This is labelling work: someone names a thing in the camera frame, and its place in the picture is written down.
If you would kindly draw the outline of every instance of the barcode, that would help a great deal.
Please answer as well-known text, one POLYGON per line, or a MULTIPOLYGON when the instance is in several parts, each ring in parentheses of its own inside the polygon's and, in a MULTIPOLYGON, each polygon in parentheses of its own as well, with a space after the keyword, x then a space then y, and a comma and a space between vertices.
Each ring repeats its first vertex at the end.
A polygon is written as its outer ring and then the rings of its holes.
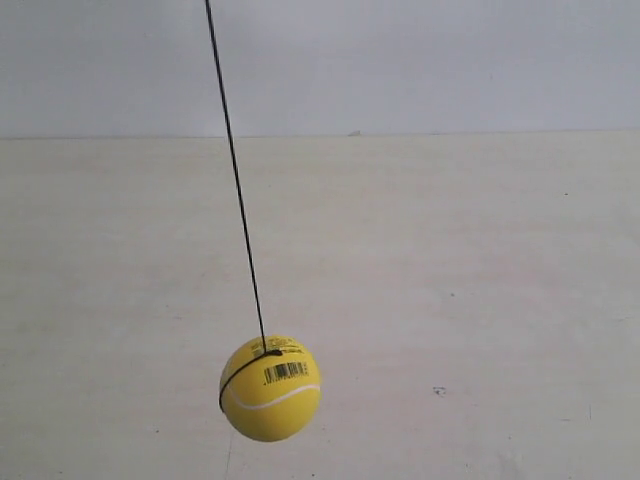
POLYGON ((307 364, 303 362, 281 363, 264 369, 264 379, 267 383, 279 382, 287 378, 306 377, 309 375, 307 364))

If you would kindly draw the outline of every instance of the yellow tennis ball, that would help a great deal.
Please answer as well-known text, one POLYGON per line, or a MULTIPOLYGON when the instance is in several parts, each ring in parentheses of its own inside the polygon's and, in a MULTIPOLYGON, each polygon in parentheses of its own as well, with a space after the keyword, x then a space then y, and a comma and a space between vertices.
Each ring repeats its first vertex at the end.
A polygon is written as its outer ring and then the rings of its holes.
POLYGON ((242 435, 284 440, 302 430, 320 403, 320 371, 311 353, 291 337, 262 337, 238 348, 220 378, 220 408, 242 435))

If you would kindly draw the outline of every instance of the black cord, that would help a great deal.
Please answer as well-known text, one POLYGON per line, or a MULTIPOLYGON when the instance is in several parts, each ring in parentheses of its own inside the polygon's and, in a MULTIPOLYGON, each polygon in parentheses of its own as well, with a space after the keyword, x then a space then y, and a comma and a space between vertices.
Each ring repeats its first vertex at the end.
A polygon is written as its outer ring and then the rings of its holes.
POLYGON ((211 36, 211 48, 213 49, 213 57, 216 62, 216 70, 218 71, 218 86, 220 87, 220 99, 222 100, 222 109, 224 110, 224 120, 227 125, 227 139, 229 140, 229 151, 231 152, 231 160, 233 162, 233 172, 236 176, 236 190, 238 191, 238 202, 240 203, 240 214, 242 216, 242 226, 244 228, 244 239, 247 245, 247 255, 249 256, 249 268, 251 269, 251 281, 253 282, 253 294, 256 301, 256 310, 258 312, 258 323, 260 324, 260 336, 262 337, 263 354, 267 353, 267 339, 264 335, 264 323, 262 321, 262 311, 260 309, 260 298, 258 297, 258 283, 256 282, 256 273, 253 266, 253 255, 251 253, 251 242, 249 241, 249 228, 247 227, 247 216, 244 211, 244 201, 242 199, 242 188, 240 187, 240 175, 238 174, 238 162, 236 160, 236 151, 233 146, 233 134, 231 133, 231 121, 229 120, 229 109, 227 108, 227 97, 224 91, 224 83, 222 81, 222 68, 220 66, 220 57, 218 55, 218 42, 216 41, 215 29, 213 27, 213 15, 211 14, 211 4, 209 0, 205 0, 207 9, 207 20, 209 21, 209 34, 211 36))

